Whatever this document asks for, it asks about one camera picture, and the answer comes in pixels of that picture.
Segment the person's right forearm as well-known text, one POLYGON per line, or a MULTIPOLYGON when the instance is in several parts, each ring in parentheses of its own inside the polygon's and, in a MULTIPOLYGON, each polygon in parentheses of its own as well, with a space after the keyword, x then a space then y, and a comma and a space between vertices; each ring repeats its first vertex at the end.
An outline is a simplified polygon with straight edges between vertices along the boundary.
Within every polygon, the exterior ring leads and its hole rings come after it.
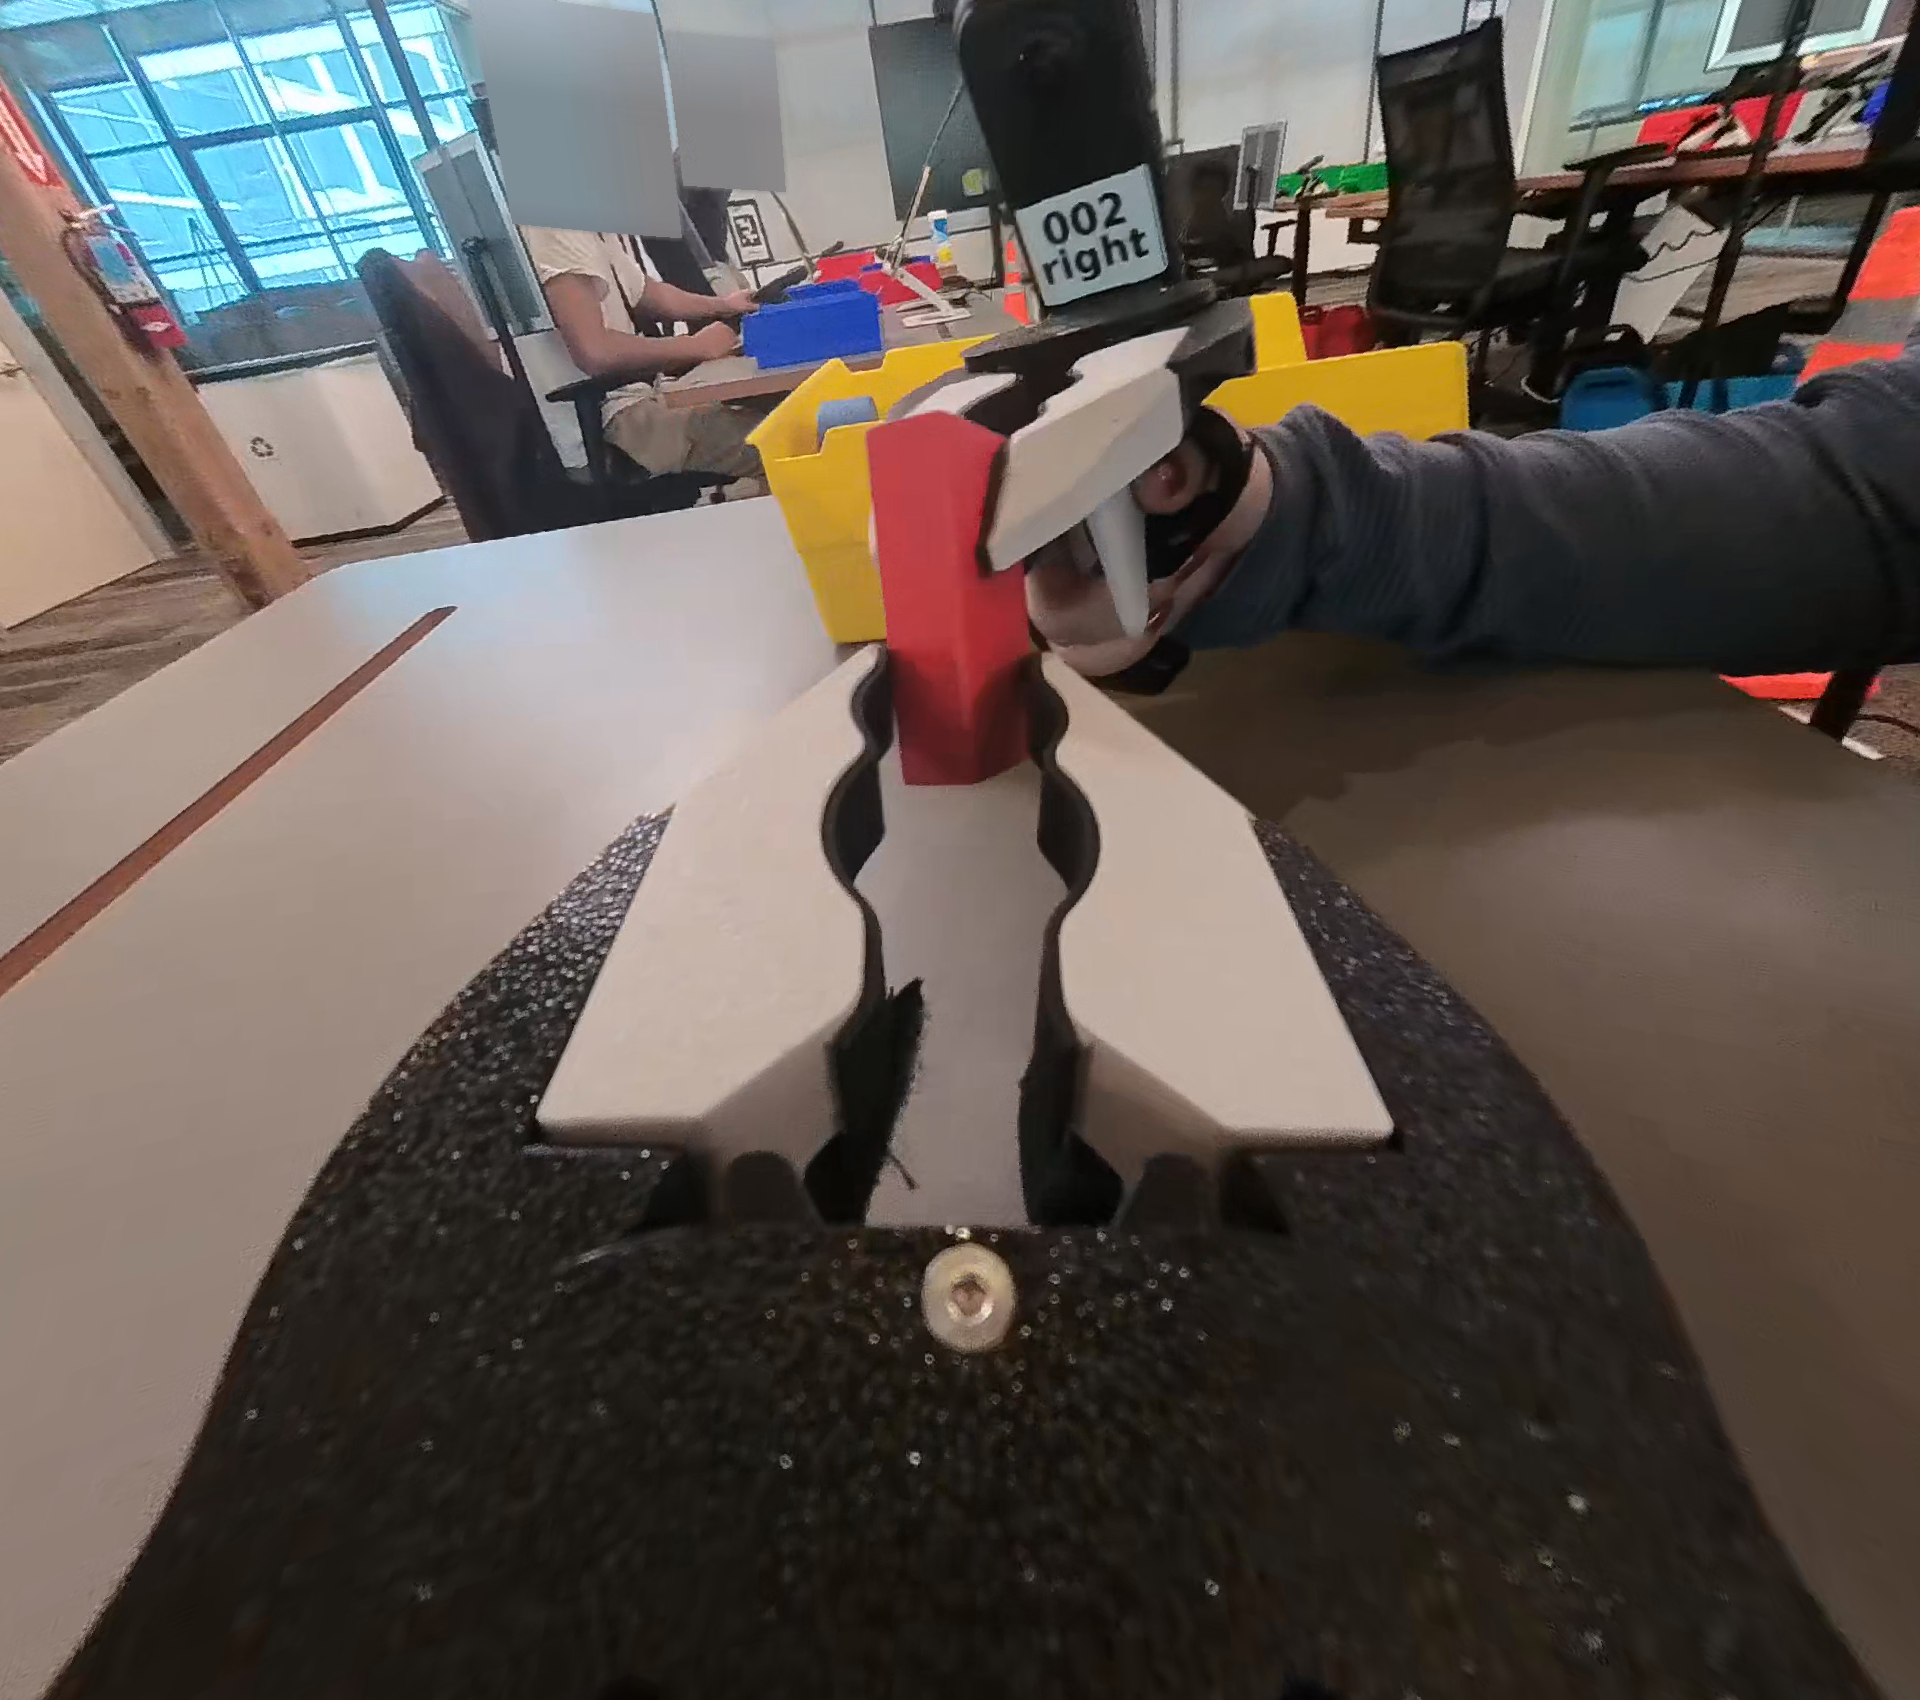
POLYGON ((1605 432, 1254 432, 1270 503, 1182 632, 1381 638, 1436 664, 1703 669, 1916 661, 1916 347, 1721 416, 1605 432))

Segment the dark wall screen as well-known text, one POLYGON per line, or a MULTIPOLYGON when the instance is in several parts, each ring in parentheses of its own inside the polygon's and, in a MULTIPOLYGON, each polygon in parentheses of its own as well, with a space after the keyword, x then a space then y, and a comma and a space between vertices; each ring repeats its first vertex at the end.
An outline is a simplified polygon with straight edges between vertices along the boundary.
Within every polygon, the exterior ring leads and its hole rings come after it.
POLYGON ((867 44, 894 216, 997 209, 1000 185, 962 85, 951 22, 930 13, 872 24, 867 44))

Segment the yellow plastic bin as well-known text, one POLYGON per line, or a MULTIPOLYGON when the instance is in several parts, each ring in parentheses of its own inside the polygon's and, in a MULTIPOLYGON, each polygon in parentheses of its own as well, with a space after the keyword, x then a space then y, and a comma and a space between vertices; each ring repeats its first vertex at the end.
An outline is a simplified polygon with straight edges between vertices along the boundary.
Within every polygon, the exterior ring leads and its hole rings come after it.
MULTIPOLYGON (((1433 439, 1469 421, 1469 351, 1463 342, 1311 358, 1302 318, 1287 294, 1251 299, 1254 372, 1222 381, 1210 405, 1240 428, 1280 421, 1295 408, 1319 408, 1361 436, 1433 439)), ((857 645, 883 635, 878 567, 867 546, 868 479, 861 436, 824 446, 820 408, 861 397, 878 413, 962 364, 983 336, 916 340, 867 358, 829 358, 800 379, 750 432, 782 521, 802 561, 829 638, 857 645)))

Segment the black mesh office chair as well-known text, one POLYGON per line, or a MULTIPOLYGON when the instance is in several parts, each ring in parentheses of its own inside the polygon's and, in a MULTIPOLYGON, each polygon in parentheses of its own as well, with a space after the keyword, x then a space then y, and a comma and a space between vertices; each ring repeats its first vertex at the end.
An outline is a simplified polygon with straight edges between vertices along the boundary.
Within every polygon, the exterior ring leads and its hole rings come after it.
POLYGON ((1521 391, 1555 402, 1572 342, 1610 325, 1645 262, 1634 199, 1605 202, 1627 150, 1572 172, 1561 231, 1514 246, 1521 185, 1506 105, 1502 20, 1378 54, 1384 221, 1365 286, 1381 342, 1477 340, 1524 347, 1521 391))

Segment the orange traffic cone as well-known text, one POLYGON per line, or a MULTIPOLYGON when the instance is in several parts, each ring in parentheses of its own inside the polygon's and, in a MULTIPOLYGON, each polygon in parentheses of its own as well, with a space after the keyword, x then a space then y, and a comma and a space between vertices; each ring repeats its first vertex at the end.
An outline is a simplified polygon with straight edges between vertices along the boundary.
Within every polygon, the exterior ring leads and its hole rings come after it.
MULTIPOLYGON (((1916 205, 1890 213, 1876 233, 1834 325, 1815 340, 1798 383, 1821 372, 1894 358, 1916 335, 1916 205)), ((1809 702, 1809 724, 1843 737, 1876 691, 1876 669, 1757 675, 1728 684, 1764 702, 1809 702)))

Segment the small blue plastic bin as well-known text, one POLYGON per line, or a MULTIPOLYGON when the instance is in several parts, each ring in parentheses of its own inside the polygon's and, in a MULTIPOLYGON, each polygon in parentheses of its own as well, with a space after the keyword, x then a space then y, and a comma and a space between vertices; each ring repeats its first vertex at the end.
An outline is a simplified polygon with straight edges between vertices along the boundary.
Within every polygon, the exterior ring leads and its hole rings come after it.
POLYGON ((760 371, 867 358, 883 351, 881 301, 855 280, 802 280, 741 320, 741 351, 760 371))

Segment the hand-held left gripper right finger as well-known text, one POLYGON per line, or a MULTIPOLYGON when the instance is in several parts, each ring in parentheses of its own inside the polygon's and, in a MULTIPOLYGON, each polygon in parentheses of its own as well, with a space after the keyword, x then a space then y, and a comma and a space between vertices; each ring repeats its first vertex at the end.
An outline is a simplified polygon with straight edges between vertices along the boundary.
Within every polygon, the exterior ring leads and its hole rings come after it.
POLYGON ((1100 1225, 1155 1159, 1369 1155, 1395 1133, 1251 811, 1056 656, 1026 665, 1042 926, 1019 1194, 1100 1225))

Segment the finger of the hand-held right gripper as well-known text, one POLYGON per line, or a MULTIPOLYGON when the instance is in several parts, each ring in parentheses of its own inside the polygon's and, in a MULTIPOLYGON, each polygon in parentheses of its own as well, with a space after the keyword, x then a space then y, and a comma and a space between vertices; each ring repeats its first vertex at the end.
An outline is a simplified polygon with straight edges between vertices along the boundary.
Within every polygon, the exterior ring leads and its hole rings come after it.
POLYGON ((907 390, 886 412, 886 421, 918 413, 953 413, 997 439, 1008 439, 1036 416, 1036 390, 1005 371, 946 371, 907 390))
POLYGON ((1182 387, 1162 358, 1081 358, 1070 387, 1012 432, 981 519, 981 558, 1008 569, 1086 525, 1107 579, 1145 579, 1134 483, 1185 436, 1182 387))

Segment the white recycling cabinet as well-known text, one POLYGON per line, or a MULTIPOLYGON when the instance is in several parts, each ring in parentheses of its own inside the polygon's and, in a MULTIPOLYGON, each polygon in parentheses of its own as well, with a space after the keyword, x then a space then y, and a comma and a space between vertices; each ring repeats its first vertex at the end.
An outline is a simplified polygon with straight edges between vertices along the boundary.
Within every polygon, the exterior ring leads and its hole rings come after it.
POLYGON ((443 498, 370 351, 198 391, 292 542, 395 528, 443 498))

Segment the wooden office desk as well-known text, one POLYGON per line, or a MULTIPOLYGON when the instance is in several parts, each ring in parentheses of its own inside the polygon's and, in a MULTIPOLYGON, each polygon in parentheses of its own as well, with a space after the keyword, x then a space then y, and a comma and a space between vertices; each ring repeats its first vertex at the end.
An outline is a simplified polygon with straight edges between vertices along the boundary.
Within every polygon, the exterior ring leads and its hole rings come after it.
MULTIPOLYGON (((918 301, 916 307, 881 307, 881 347, 848 355, 853 371, 878 368, 887 351, 925 342, 959 342, 962 347, 983 342, 1000 331, 1016 329, 997 294, 962 296, 948 305, 948 316, 918 301)), ((743 354, 713 358, 691 368, 683 375, 669 375, 657 383, 661 399, 675 408, 700 408, 705 402, 754 402, 775 399, 802 383, 824 358, 783 368, 765 368, 743 354)))

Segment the grey panel on tripod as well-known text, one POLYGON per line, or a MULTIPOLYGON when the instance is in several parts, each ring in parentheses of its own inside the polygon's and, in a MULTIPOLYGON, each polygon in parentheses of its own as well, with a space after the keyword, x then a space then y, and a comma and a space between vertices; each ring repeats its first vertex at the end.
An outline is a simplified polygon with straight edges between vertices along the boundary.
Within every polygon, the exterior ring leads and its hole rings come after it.
POLYGON ((546 364, 554 336, 525 239, 509 213, 494 150, 480 132, 457 133, 413 162, 428 202, 439 213, 446 254, 416 251, 407 266, 416 299, 436 325, 436 342, 455 375, 473 383, 491 431, 513 442, 516 475, 530 487, 571 487, 546 418, 546 364))

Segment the beige door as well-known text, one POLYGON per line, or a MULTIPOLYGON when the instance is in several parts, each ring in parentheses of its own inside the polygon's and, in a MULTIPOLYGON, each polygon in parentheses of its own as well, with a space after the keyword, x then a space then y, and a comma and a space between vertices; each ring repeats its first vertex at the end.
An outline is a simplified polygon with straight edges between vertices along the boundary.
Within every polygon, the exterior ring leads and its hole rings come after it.
POLYGON ((3 627, 150 567, 155 512, 29 324, 3 301, 3 627))

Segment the long wooden desk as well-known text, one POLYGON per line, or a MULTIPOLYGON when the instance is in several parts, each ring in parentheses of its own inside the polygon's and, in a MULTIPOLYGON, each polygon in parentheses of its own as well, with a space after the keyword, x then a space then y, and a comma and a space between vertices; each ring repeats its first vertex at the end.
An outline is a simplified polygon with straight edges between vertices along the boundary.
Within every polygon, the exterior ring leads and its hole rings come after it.
MULTIPOLYGON (((1736 262, 1736 236, 1742 236, 1753 210, 1767 202, 1789 199, 1798 191, 1863 191, 1869 177, 1897 177, 1916 181, 1916 153, 1883 153, 1869 157, 1868 150, 1721 150, 1721 153, 1671 153, 1668 148, 1620 148, 1627 159, 1610 170, 1605 202, 1634 199, 1634 210, 1653 199, 1668 198, 1668 202, 1703 209, 1705 224, 1721 233, 1724 242, 1716 251, 1719 262, 1736 262)), ((1546 246, 1557 233, 1565 213, 1564 199, 1572 198, 1572 172, 1595 157, 1549 174, 1543 181, 1521 181, 1521 213, 1514 221, 1514 246, 1546 246)), ((1373 216, 1378 227, 1384 221, 1384 191, 1373 199, 1373 216)), ((1370 347, 1398 347, 1413 342, 1381 342, 1369 310, 1362 313, 1362 325, 1354 336, 1365 351, 1370 347)), ((1506 408, 1520 412, 1521 402, 1543 412, 1543 421, 1557 418, 1564 395, 1572 387, 1575 372, 1599 364, 1645 364, 1647 361, 1647 331, 1617 316, 1617 299, 1613 307, 1610 325, 1595 335, 1572 342, 1565 379, 1561 383, 1555 402, 1535 402, 1521 391, 1524 347, 1510 342, 1502 331, 1492 340, 1457 340, 1469 347, 1469 416, 1485 416, 1488 412, 1506 408)))

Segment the red fire extinguisher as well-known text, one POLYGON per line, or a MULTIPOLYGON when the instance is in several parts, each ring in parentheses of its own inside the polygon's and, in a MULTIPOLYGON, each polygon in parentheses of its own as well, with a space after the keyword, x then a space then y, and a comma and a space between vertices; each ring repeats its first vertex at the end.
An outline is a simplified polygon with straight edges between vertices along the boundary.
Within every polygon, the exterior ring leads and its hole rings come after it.
POLYGON ((172 354, 185 344, 177 316, 144 269, 129 233, 124 233, 103 209, 65 209, 59 246, 74 270, 92 287, 103 310, 136 347, 147 354, 172 354))

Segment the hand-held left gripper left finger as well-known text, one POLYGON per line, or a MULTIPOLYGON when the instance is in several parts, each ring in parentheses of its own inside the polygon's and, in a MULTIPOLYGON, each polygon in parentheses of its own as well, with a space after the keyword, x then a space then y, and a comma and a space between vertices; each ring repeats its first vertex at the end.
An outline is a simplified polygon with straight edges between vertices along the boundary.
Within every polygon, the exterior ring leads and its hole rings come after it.
POLYGON ((541 1094, 546 1144, 771 1157, 824 1223, 867 1219, 925 1033, 857 889, 890 741, 887 656, 861 647, 675 802, 541 1094))

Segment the office chair with brown jacket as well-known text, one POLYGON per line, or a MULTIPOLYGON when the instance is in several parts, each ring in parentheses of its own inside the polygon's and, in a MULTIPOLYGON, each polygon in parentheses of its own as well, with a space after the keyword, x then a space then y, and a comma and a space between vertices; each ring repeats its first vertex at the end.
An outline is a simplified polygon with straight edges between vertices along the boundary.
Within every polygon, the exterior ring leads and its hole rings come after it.
POLYGON ((461 280, 436 257, 364 251, 357 277, 392 361, 410 439, 472 542, 605 521, 502 361, 461 280))

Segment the red block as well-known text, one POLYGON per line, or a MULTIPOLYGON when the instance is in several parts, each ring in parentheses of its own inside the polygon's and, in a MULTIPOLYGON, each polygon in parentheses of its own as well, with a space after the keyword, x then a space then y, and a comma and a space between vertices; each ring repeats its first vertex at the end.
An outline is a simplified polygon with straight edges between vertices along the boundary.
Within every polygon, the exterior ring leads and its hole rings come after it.
POLYGON ((1000 439, 953 408, 867 432, 872 542, 886 616, 900 774, 970 787, 1027 756, 1019 569, 992 569, 981 528, 1000 439))

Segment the red plastic bin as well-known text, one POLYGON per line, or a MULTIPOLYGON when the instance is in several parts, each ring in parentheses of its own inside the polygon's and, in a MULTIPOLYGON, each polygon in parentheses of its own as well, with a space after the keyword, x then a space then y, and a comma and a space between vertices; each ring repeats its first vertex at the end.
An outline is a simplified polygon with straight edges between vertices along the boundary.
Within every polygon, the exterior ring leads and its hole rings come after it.
POLYGON ((946 294, 946 277, 935 257, 907 254, 890 259, 872 246, 831 246, 813 254, 812 281, 849 281, 881 305, 927 305, 946 294))

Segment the wooden post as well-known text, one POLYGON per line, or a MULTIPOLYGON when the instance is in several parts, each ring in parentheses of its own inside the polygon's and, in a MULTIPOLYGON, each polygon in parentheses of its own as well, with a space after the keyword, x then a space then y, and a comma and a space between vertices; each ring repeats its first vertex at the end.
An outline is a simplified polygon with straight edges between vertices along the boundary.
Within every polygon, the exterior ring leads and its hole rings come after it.
POLYGON ((77 269, 65 221, 74 199, 34 177, 41 157, 3 148, 3 251, 118 431, 130 442, 199 554, 248 608, 310 582, 307 561, 242 472, 192 381, 166 351, 130 340, 77 269))

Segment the large paned window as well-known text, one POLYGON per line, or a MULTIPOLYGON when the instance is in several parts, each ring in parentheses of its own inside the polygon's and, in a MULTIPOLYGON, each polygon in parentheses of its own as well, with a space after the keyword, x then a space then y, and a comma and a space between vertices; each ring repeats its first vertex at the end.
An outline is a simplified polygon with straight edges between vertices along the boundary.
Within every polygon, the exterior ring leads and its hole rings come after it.
POLYGON ((439 0, 6 0, 3 74, 189 320, 350 287, 446 236, 418 159, 472 128, 439 0))

